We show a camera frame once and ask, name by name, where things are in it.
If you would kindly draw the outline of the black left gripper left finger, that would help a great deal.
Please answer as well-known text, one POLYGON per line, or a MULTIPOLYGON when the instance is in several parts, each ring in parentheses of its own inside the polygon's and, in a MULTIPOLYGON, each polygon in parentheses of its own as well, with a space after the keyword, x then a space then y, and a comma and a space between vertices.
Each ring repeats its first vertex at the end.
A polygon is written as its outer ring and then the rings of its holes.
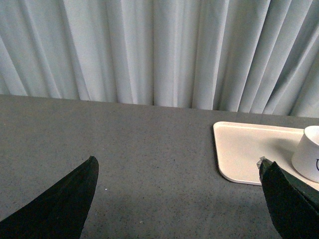
POLYGON ((91 156, 0 223, 2 239, 78 239, 95 194, 98 160, 91 156))

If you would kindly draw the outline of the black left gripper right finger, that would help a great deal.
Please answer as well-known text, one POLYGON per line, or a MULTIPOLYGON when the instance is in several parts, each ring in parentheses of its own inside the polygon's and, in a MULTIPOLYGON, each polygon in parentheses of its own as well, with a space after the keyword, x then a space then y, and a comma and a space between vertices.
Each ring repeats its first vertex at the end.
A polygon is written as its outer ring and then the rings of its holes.
POLYGON ((272 223, 283 239, 319 237, 319 191, 261 157, 260 182, 272 223))

